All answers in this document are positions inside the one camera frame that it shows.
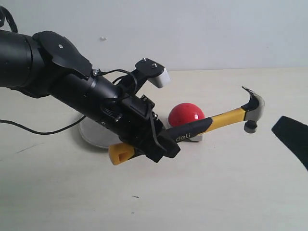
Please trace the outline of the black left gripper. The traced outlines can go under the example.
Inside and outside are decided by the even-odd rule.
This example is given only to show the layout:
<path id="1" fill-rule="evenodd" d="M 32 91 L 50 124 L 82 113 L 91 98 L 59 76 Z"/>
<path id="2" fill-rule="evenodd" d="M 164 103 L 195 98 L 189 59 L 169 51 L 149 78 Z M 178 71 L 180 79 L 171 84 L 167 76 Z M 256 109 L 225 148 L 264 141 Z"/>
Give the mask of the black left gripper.
<path id="1" fill-rule="evenodd" d="M 179 145 L 153 108 L 154 103 L 145 96 L 101 100 L 102 123 L 121 140 L 108 147 L 109 154 L 143 154 L 156 163 L 162 157 L 174 158 L 178 154 Z"/>

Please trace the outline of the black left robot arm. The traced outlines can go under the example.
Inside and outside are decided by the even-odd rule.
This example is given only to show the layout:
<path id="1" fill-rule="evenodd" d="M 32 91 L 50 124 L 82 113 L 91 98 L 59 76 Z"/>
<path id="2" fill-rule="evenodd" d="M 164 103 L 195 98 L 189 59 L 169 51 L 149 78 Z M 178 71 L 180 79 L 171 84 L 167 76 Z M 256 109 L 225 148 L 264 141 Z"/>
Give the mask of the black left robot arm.
<path id="1" fill-rule="evenodd" d="M 136 93 L 146 81 L 158 88 L 169 77 L 164 66 L 150 59 L 136 63 L 115 83 L 95 70 L 77 48 L 55 32 L 27 36 L 0 33 L 0 85 L 32 98 L 53 96 L 119 136 L 135 151 L 158 162 L 180 151 L 162 122 L 154 103 Z"/>

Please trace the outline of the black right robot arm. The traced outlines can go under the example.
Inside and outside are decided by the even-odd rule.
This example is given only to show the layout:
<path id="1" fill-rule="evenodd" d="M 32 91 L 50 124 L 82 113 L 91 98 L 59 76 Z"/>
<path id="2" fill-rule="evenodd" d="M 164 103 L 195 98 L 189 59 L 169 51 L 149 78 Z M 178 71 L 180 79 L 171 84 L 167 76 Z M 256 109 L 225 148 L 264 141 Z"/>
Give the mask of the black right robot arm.
<path id="1" fill-rule="evenodd" d="M 271 131 L 308 169 L 308 126 L 281 116 Z"/>

